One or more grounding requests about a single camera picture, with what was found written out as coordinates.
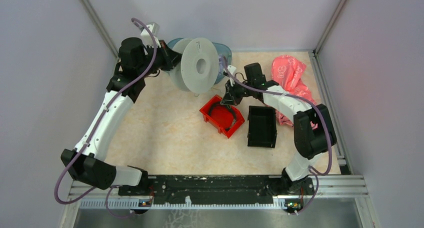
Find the grey plastic cable spool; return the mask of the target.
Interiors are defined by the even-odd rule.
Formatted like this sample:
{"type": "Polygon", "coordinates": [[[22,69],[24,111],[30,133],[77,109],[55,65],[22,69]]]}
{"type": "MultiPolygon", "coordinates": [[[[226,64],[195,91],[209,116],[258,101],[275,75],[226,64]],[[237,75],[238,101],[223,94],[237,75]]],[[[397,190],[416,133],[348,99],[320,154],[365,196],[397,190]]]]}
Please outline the grey plastic cable spool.
{"type": "Polygon", "coordinates": [[[181,61],[168,74],[182,91],[202,94],[215,84],[220,71],[219,55],[213,43],[204,38],[183,38],[172,48],[182,55],[181,61]]]}

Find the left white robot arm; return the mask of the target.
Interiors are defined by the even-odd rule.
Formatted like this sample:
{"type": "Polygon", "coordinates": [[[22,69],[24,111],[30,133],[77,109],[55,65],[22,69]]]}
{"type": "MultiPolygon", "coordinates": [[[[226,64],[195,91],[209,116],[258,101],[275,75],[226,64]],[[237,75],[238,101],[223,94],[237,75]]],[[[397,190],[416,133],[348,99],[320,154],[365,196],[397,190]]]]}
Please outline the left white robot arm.
{"type": "Polygon", "coordinates": [[[136,194],[144,195],[150,188],[146,170],[114,166],[105,159],[113,136],[146,86],[145,77],[175,68],[182,53],[173,51],[163,40],[152,45],[130,37],[121,42],[118,55],[120,61],[93,122],[75,147],[65,149],[60,159],[75,181],[101,190],[129,186],[136,194]]]}

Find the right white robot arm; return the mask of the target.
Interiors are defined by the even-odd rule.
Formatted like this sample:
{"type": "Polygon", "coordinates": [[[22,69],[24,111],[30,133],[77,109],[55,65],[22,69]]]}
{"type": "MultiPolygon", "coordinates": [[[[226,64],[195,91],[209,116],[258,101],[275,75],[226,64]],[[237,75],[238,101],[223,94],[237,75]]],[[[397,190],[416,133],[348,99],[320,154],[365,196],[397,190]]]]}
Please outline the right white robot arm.
{"type": "Polygon", "coordinates": [[[223,74],[229,78],[225,84],[224,105],[237,106],[243,98],[253,97],[267,107],[273,108],[293,124],[296,152],[282,171],[281,187],[287,194],[295,194],[301,181],[309,174],[318,175],[315,162],[322,154],[328,154],[328,165],[322,175],[328,175],[332,167],[332,147],[337,143],[329,109],[324,104],[290,94],[276,81],[268,80],[259,63],[244,67],[245,81],[236,78],[236,68],[224,67],[223,74]]]}

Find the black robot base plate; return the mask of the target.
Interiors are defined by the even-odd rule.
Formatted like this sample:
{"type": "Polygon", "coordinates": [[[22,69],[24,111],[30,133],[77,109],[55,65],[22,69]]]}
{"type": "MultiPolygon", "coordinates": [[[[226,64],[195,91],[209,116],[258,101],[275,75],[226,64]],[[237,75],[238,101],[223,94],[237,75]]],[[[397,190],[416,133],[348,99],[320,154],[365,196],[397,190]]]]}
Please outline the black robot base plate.
{"type": "Polygon", "coordinates": [[[281,175],[150,175],[120,196],[147,196],[155,205],[270,205],[274,197],[313,195],[310,177],[286,181],[281,175]]]}

